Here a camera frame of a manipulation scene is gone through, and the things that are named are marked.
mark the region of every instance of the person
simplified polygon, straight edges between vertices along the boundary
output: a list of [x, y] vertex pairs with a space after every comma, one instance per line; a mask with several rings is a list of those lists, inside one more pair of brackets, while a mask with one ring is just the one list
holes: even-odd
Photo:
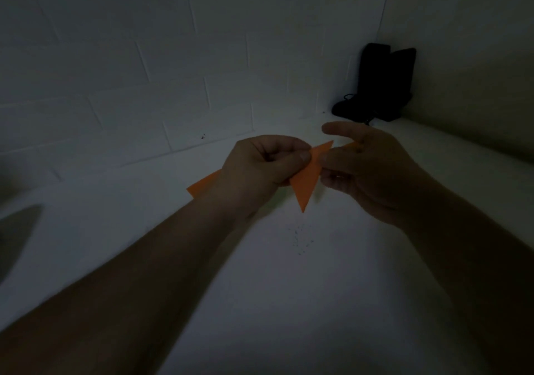
[[[326, 123], [323, 132], [360, 147], [323, 154], [322, 183], [406, 233], [495, 372], [532, 372], [530, 248], [436, 182], [393, 136], [353, 122]], [[236, 225], [309, 163], [308, 149], [287, 136], [237, 142], [202, 195], [7, 327], [0, 373], [155, 370], [192, 279]]]

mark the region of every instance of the forearm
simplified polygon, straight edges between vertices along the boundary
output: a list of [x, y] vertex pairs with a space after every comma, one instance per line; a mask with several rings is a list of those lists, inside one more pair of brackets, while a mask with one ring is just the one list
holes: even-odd
[[168, 337], [188, 280], [233, 227], [199, 198], [0, 334], [2, 373], [129, 373]]
[[404, 227], [497, 372], [532, 369], [534, 253], [448, 190]]

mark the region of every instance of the pair of black boots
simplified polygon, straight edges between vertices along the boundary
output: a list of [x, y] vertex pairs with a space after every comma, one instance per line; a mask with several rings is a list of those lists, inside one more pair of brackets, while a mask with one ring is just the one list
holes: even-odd
[[401, 108], [412, 98], [416, 52], [410, 48], [391, 53], [389, 45], [369, 43], [360, 59], [358, 93], [345, 95], [332, 107], [332, 114], [367, 125], [373, 118], [387, 122], [400, 118]]

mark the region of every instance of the person's right hand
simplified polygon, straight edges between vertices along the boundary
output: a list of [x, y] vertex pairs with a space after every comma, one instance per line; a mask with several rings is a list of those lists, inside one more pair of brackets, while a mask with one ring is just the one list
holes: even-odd
[[445, 191], [396, 138], [382, 130], [356, 122], [329, 122], [323, 132], [350, 137], [360, 146], [323, 154], [321, 182], [351, 195], [382, 222], [403, 228], [408, 219], [424, 215], [428, 202]]

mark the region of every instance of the paper origami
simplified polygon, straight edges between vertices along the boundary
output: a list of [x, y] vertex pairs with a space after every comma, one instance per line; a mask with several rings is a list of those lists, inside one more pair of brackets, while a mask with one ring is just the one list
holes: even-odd
[[[310, 149], [311, 153], [311, 162], [296, 173], [293, 177], [290, 178], [291, 187], [295, 191], [298, 204], [301, 207], [301, 210], [304, 212], [308, 202], [310, 202], [311, 195], [319, 176], [321, 174], [321, 165], [319, 164], [319, 155], [321, 153], [327, 152], [332, 147], [334, 141], [330, 141]], [[344, 148], [359, 148], [360, 144], [352, 142], [343, 146]], [[214, 173], [211, 173], [209, 176], [204, 177], [202, 180], [197, 181], [193, 185], [187, 188], [187, 191], [191, 194], [193, 198], [196, 198], [203, 190], [208, 187], [219, 175], [221, 170], [217, 170]]]

